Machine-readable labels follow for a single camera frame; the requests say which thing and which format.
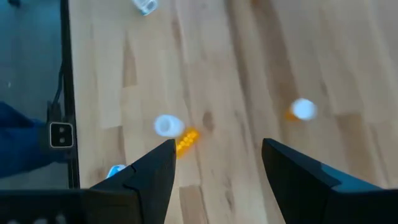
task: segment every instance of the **orange block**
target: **orange block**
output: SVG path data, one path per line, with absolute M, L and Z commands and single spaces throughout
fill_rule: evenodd
M 195 128 L 187 128 L 175 143 L 177 159 L 180 159 L 198 141 L 199 137 L 200 134 Z

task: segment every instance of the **hardwood plank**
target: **hardwood plank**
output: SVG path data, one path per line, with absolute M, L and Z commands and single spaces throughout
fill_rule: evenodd
M 164 0 L 142 17 L 130 0 L 70 0 L 81 186 L 162 143 L 169 113 L 201 139 L 177 161 L 166 223 L 283 223 L 264 137 L 396 187 L 396 6 Z M 318 116 L 286 121 L 300 97 Z
M 385 187 L 377 149 L 371 140 L 360 114 L 347 114 L 336 117 L 345 144 L 349 163 L 349 173 L 372 184 Z
M 225 8 L 222 1 L 177 1 L 177 11 L 194 102 L 192 120 L 202 127 L 197 148 L 208 221 L 264 223 L 262 190 Z M 213 118 L 212 128 L 203 124 L 206 114 Z
M 180 200 L 184 223 L 208 223 L 200 186 L 181 187 Z

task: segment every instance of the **white plastic object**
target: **white plastic object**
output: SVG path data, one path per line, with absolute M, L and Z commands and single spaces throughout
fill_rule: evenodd
M 143 16 L 150 14 L 157 9 L 157 0 L 132 0 L 132 2 L 141 11 Z
M 163 114 L 155 119 L 154 128 L 162 137 L 176 138 L 184 132 L 185 125 L 176 116 Z
M 317 116 L 317 106 L 308 99 L 300 98 L 293 102 L 292 112 L 298 119 L 309 121 Z

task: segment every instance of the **wooden floor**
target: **wooden floor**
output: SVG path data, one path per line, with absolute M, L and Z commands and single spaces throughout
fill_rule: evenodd
M 274 138 L 398 186 L 398 1 L 70 0 L 82 187 L 159 145 L 160 114 L 202 139 L 177 162 L 166 223 L 283 223 L 260 158 Z M 319 115 L 290 123 L 304 97 Z

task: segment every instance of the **orange object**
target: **orange object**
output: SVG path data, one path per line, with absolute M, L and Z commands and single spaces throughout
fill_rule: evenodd
M 290 107 L 285 113 L 285 119 L 288 121 L 300 121 L 296 115 L 293 114 L 292 107 Z
M 175 143 L 177 159 L 180 159 L 200 137 L 195 128 L 187 128 Z

